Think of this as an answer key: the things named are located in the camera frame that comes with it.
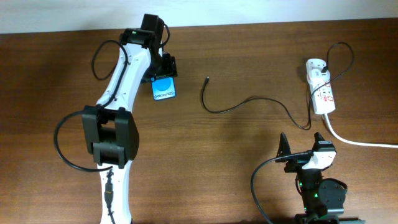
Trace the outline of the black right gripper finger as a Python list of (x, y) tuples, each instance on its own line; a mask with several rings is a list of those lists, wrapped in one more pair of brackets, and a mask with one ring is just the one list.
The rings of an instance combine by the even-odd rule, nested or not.
[(313, 152), (324, 151), (324, 149), (325, 149), (324, 141), (325, 140), (324, 140), (323, 136), (319, 132), (316, 132), (314, 134), (314, 138), (315, 138), (315, 142), (312, 147), (312, 151)]
[(289, 142), (287, 140), (287, 136), (285, 135), (285, 133), (281, 133), (279, 139), (279, 148), (277, 151), (277, 157), (289, 156), (289, 155), (291, 155), (291, 150)]

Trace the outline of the blue Galaxy smartphone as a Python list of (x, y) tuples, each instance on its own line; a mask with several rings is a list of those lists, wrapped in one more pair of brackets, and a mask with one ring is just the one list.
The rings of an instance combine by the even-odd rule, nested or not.
[(158, 79), (152, 82), (151, 86), (155, 101), (175, 98), (177, 96), (173, 77)]

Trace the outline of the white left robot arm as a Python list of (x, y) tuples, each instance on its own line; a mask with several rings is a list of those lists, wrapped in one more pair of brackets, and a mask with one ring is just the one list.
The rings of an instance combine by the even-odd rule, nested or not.
[(82, 113), (89, 154), (99, 172), (102, 223), (131, 223), (129, 173), (139, 148), (139, 133), (132, 116), (139, 86), (149, 83), (155, 101), (177, 95), (175, 59), (163, 51), (166, 41), (159, 31), (126, 29), (117, 44), (119, 58), (105, 92)]

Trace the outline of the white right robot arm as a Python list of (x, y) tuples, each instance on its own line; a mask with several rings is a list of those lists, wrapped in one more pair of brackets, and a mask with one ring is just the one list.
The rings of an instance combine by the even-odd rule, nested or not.
[(304, 213), (296, 214), (295, 223), (338, 223), (344, 213), (347, 185), (322, 172), (332, 166), (336, 148), (320, 133), (314, 134), (311, 150), (293, 154), (287, 137), (280, 134), (277, 162), (285, 164), (284, 172), (295, 173), (295, 186), (302, 198)]

